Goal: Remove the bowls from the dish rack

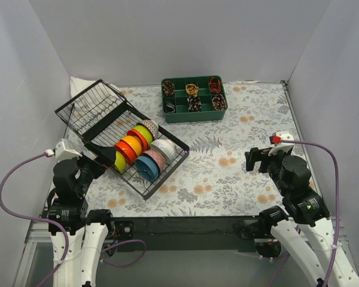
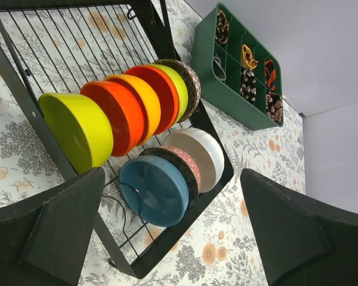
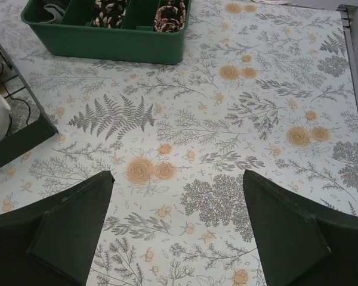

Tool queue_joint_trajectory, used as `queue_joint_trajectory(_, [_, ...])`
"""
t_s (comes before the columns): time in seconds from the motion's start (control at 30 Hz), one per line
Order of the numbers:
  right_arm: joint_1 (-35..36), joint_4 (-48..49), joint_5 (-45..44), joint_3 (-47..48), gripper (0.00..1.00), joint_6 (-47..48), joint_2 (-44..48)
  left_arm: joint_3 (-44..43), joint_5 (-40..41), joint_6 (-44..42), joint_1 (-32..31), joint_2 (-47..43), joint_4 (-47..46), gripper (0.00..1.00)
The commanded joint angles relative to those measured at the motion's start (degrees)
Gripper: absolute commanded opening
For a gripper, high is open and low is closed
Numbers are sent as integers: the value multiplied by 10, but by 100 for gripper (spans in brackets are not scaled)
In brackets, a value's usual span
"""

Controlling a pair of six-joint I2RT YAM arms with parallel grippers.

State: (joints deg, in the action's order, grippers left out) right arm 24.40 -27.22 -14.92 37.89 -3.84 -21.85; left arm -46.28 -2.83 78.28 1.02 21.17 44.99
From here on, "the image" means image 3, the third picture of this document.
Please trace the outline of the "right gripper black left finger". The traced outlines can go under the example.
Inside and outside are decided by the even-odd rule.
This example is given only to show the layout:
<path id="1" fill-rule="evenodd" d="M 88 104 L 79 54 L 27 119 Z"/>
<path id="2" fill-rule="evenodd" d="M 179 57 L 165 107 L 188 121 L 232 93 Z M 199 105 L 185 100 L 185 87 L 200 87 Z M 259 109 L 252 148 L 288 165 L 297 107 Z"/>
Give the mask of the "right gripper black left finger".
<path id="1" fill-rule="evenodd" d="M 0 214 L 0 285 L 85 285 L 114 181 L 102 171 Z"/>

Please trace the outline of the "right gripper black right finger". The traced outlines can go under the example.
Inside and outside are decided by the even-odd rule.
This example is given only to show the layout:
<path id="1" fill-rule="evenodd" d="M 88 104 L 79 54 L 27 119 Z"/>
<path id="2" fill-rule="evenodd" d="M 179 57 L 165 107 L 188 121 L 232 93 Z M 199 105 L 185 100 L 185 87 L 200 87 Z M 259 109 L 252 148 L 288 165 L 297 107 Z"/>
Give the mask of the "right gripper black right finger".
<path id="1" fill-rule="evenodd" d="M 253 171 L 243 191 L 267 285 L 358 285 L 358 217 Z"/>

